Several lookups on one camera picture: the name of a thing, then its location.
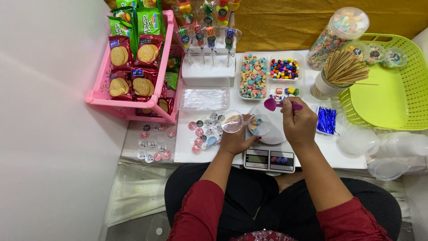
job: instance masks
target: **black pants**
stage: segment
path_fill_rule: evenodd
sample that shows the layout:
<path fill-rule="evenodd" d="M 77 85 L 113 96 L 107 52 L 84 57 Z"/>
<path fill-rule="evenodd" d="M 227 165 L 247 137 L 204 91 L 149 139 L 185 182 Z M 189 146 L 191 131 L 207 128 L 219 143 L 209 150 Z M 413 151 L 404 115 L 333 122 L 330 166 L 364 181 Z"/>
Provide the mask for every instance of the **black pants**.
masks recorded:
<path fill-rule="evenodd" d="M 181 208 L 181 201 L 193 183 L 197 182 L 209 163 L 185 164 L 177 168 L 165 187 L 165 206 L 169 225 Z M 342 178 L 349 191 L 370 211 L 377 222 L 397 240 L 401 226 L 401 210 L 395 198 L 371 183 Z M 288 187 L 280 194 L 276 180 L 262 172 L 232 167 L 227 181 L 223 211 L 217 240 L 228 241 L 244 233 L 274 230 L 298 241 L 324 240 L 315 215 L 305 180 Z"/>

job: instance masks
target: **pink sticker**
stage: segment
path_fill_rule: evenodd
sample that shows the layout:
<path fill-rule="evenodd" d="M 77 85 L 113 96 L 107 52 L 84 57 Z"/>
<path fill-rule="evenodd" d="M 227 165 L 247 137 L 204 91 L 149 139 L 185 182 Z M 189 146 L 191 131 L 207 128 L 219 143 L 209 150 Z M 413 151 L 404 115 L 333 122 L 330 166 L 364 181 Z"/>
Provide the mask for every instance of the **pink sticker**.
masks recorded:
<path fill-rule="evenodd" d="M 196 128 L 198 128 L 196 122 L 192 121 L 189 123 L 189 130 L 196 130 Z"/>
<path fill-rule="evenodd" d="M 160 161 L 160 160 L 162 160 L 162 153 L 160 153 L 160 152 L 156 152 L 155 153 L 155 156 L 154 156 L 154 159 L 155 159 L 155 161 Z"/>
<path fill-rule="evenodd" d="M 200 151 L 201 150 L 201 148 L 198 146 L 198 145 L 193 145 L 193 147 L 192 147 L 192 151 L 193 152 L 198 152 L 198 151 Z"/>
<path fill-rule="evenodd" d="M 175 130 L 174 130 L 174 129 L 170 129 L 170 130 L 168 131 L 168 136 L 169 136 L 169 137 L 173 137 L 173 136 L 175 136 Z"/>
<path fill-rule="evenodd" d="M 143 139 L 147 139 L 147 138 L 149 138 L 149 133 L 148 133 L 147 131 L 142 131 L 142 132 L 140 133 L 140 136 L 141 136 L 141 138 L 143 138 Z"/>
<path fill-rule="evenodd" d="M 163 158 L 164 158 L 165 160 L 169 160 L 169 159 L 170 159 L 170 157 L 171 157 L 171 152 L 170 152 L 170 151 L 165 151 L 165 152 L 163 153 Z"/>
<path fill-rule="evenodd" d="M 200 137 L 204 134 L 204 130 L 202 130 L 202 128 L 198 128 L 196 129 L 195 134 L 197 137 Z"/>
<path fill-rule="evenodd" d="M 195 141 L 194 141 L 194 143 L 195 143 L 196 145 L 198 145 L 198 146 L 201 146 L 203 142 L 204 142 L 204 141 L 203 141 L 200 137 L 196 138 L 196 139 L 195 139 Z"/>

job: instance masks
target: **green plastic basket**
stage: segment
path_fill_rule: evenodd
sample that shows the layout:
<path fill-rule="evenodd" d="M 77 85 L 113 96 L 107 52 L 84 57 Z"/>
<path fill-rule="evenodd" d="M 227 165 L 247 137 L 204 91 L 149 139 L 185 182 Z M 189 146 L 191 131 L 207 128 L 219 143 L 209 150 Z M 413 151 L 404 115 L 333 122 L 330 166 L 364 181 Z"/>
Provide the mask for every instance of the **green plastic basket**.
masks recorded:
<path fill-rule="evenodd" d="M 364 41 L 372 36 L 371 41 Z M 391 130 L 428 128 L 428 67 L 422 51 L 411 40 L 397 35 L 366 33 L 361 42 L 385 49 L 396 46 L 408 56 L 406 66 L 385 69 L 370 66 L 369 78 L 339 94 L 346 117 L 353 124 Z"/>

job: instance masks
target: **woman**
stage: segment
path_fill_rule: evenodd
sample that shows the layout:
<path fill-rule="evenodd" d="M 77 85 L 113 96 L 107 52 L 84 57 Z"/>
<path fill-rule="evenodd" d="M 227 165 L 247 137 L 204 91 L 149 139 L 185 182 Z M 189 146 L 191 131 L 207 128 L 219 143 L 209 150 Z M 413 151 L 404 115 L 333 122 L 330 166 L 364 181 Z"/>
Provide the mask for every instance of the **woman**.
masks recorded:
<path fill-rule="evenodd" d="M 304 108 L 293 111 L 292 103 Z M 394 197 L 368 182 L 340 179 L 314 141 L 317 115 L 298 97 L 282 104 L 284 134 L 303 173 L 273 178 L 231 167 L 261 137 L 244 142 L 244 128 L 224 133 L 211 163 L 182 165 L 169 178 L 168 240 L 397 240 L 401 211 Z"/>

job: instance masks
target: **purple plastic spoon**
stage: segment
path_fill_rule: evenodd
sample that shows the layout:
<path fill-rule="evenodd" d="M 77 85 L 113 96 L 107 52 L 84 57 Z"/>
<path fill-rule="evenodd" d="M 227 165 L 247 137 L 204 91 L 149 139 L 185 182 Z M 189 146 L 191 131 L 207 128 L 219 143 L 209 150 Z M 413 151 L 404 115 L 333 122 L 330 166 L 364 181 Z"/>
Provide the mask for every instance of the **purple plastic spoon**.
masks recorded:
<path fill-rule="evenodd" d="M 273 98 L 269 98 L 265 101 L 265 107 L 270 111 L 275 111 L 277 107 L 282 107 L 282 104 L 281 103 L 277 104 L 276 100 L 274 100 Z M 293 110 L 300 110 L 300 109 L 303 109 L 303 105 L 293 104 Z"/>

